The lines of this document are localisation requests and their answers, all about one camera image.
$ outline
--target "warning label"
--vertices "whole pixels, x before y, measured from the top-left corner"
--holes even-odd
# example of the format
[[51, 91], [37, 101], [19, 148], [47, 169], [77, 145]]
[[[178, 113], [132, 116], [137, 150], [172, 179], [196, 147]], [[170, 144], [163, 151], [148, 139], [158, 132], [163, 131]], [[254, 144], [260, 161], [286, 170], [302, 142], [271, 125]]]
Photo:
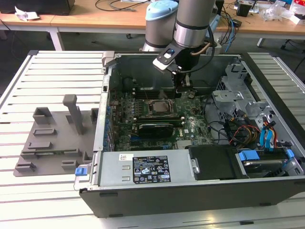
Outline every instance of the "warning label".
[[133, 182], [135, 184], [170, 182], [167, 156], [134, 157]]

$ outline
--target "desk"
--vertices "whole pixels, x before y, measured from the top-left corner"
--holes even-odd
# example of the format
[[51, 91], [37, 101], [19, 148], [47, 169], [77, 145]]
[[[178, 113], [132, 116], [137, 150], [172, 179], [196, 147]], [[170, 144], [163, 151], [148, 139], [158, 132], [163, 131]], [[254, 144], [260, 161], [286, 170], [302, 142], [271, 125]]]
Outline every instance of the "desk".
[[[75, 5], [69, 16], [41, 15], [41, 20], [20, 21], [13, 14], [0, 14], [0, 18], [9, 25], [12, 30], [24, 31], [48, 31], [51, 34], [55, 50], [64, 50], [60, 32], [104, 32], [104, 33], [145, 33], [145, 14], [148, 4], [137, 6], [136, 12], [126, 11], [101, 11], [95, 8], [96, 0], [75, 0]], [[126, 7], [131, 3], [116, 3], [117, 7]], [[108, 2], [99, 5], [109, 9]], [[243, 38], [269, 38], [269, 39], [296, 39], [305, 40], [305, 26], [295, 25], [287, 19], [283, 21], [263, 21], [258, 14], [249, 14], [248, 17], [236, 16], [236, 11], [226, 10], [235, 19], [243, 24], [237, 36]], [[0, 24], [0, 30], [6, 30]], [[215, 37], [226, 32], [227, 26], [224, 20], [219, 24]]]
[[[258, 46], [262, 45], [263, 39], [305, 39], [305, 26], [295, 25], [292, 21], [284, 19], [282, 21], [264, 21], [262, 17], [257, 13], [249, 13], [247, 17], [240, 17], [236, 15], [236, 11], [233, 10], [233, 5], [229, 3], [234, 0], [225, 1], [225, 9], [227, 13], [231, 15], [233, 19], [237, 19], [242, 22], [242, 26], [236, 36], [244, 38], [261, 38]], [[215, 36], [219, 36], [220, 33], [227, 31], [227, 25], [225, 20], [221, 19]]]

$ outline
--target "copper pipe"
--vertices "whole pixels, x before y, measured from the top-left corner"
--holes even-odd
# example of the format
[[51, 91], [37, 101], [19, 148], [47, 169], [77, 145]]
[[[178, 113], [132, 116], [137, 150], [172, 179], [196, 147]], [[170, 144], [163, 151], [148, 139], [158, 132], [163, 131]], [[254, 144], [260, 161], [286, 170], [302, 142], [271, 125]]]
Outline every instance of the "copper pipe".
[[211, 46], [211, 43], [207, 43], [200, 51], [192, 52], [191, 56], [197, 56], [197, 55], [204, 53], [210, 46]]

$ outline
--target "white slatted table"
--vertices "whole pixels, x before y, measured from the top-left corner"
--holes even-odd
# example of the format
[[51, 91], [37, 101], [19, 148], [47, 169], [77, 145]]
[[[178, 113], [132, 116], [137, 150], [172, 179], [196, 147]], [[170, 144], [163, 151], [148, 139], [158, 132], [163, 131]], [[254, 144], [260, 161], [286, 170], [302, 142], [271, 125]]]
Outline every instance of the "white slatted table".
[[[302, 81], [280, 58], [272, 57], [266, 52], [254, 52], [250, 53], [250, 56], [291, 113], [305, 129], [305, 85]], [[252, 87], [258, 97], [265, 101], [265, 97], [254, 81], [252, 82]]]
[[14, 177], [13, 169], [37, 106], [66, 111], [61, 104], [63, 96], [77, 94], [81, 110], [98, 107], [102, 90], [101, 58], [102, 52], [40, 52], [28, 56], [0, 99], [0, 229], [216, 226], [234, 229], [244, 227], [239, 223], [242, 220], [254, 221], [253, 225], [246, 226], [248, 229], [305, 225], [304, 194], [263, 208], [98, 219], [78, 191], [74, 191], [74, 175]]

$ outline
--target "floor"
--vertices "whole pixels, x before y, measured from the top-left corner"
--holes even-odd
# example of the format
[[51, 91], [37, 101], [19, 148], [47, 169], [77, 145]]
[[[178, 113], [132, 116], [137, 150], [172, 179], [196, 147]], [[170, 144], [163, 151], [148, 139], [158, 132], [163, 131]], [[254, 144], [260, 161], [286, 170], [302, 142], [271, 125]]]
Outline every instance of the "floor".
[[[47, 39], [46, 32], [33, 31], [6, 31], [8, 39], [0, 40], [0, 95], [3, 94], [14, 74], [17, 72], [29, 50], [54, 50], [53, 44]], [[105, 33], [73, 33], [61, 34], [66, 50], [82, 51], [138, 51], [144, 44], [144, 35], [132, 34], [132, 39], [127, 39], [125, 34]], [[243, 52], [268, 52], [273, 56], [279, 56], [292, 70], [304, 57], [305, 43], [295, 41], [287, 44], [285, 50], [280, 47], [284, 40], [267, 39], [263, 47], [258, 48], [258, 39], [236, 38], [228, 53]], [[301, 80], [305, 80], [305, 62], [296, 72]]]

